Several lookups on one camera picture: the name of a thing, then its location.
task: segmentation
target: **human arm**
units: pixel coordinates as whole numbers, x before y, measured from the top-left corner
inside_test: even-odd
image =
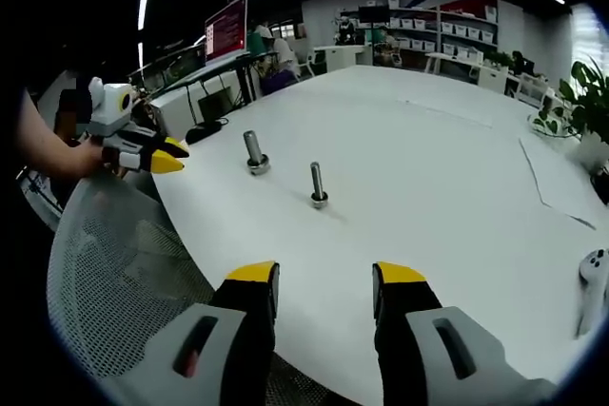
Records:
[[[28,165],[52,178],[80,179],[103,162],[101,146],[87,140],[69,147],[55,135],[27,92],[17,118],[15,142]]]

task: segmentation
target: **metal bolt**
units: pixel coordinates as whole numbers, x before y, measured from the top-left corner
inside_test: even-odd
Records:
[[[249,171],[252,175],[265,174],[270,168],[270,161],[260,150],[256,132],[248,130],[244,133],[244,140],[246,140],[247,153],[249,154],[249,160],[247,161]]]
[[[327,194],[324,192],[324,186],[322,185],[322,170],[317,162],[311,164],[311,176],[315,189],[315,192],[311,194],[311,201],[315,208],[321,209],[327,205]]]
[[[256,138],[256,132],[248,130],[244,133],[244,140],[246,140],[247,152],[249,153],[249,160],[259,165],[263,161],[263,153],[258,145],[258,138]]]

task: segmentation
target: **computer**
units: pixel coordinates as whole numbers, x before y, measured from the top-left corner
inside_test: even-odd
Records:
[[[235,0],[206,20],[206,67],[247,53],[247,0]]]

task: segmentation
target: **red screen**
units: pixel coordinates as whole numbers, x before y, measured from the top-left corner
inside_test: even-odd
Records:
[[[206,21],[206,59],[246,48],[247,0],[236,0]]]

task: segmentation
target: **human hand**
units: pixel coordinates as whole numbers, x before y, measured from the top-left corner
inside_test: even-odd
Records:
[[[91,138],[84,140],[76,147],[71,147],[68,173],[75,179],[85,178],[100,168],[103,147],[96,145]]]

